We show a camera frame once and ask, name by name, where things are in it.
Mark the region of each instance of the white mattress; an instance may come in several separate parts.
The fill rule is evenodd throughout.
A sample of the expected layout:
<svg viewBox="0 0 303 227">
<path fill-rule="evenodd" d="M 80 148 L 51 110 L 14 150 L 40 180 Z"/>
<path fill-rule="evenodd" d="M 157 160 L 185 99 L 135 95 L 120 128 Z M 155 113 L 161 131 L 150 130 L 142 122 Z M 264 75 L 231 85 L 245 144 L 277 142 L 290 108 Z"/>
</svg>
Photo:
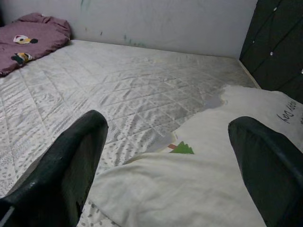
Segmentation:
<svg viewBox="0 0 303 227">
<path fill-rule="evenodd" d="M 234 59 L 73 40 L 0 78 L 0 197 L 88 110 L 109 125 L 99 177 L 147 151 L 226 84 L 255 87 Z M 112 225 L 88 199 L 79 226 Z"/>
</svg>

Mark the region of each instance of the blanket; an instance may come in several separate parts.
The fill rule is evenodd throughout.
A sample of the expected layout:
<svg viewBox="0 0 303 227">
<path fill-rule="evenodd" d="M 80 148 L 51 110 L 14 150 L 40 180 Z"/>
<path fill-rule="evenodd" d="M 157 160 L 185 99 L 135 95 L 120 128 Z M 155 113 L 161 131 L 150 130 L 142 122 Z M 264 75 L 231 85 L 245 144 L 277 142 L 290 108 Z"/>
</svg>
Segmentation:
<svg viewBox="0 0 303 227">
<path fill-rule="evenodd" d="M 63 47 L 71 36 L 66 20 L 39 13 L 23 16 L 0 27 L 0 77 Z"/>
</svg>

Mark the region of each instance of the diamond quilting pattern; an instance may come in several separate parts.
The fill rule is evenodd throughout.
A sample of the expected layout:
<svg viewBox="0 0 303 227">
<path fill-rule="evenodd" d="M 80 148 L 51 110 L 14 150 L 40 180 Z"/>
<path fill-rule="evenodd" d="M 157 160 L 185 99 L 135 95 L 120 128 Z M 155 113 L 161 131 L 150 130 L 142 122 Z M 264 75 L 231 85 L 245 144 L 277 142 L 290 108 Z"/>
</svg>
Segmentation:
<svg viewBox="0 0 303 227">
<path fill-rule="evenodd" d="M 109 125 L 100 177 L 201 111 L 228 81 L 254 87 L 236 60 L 224 59 L 73 40 L 0 78 L 0 196 L 90 109 Z M 105 225 L 116 226 L 88 200 L 79 226 Z"/>
</svg>

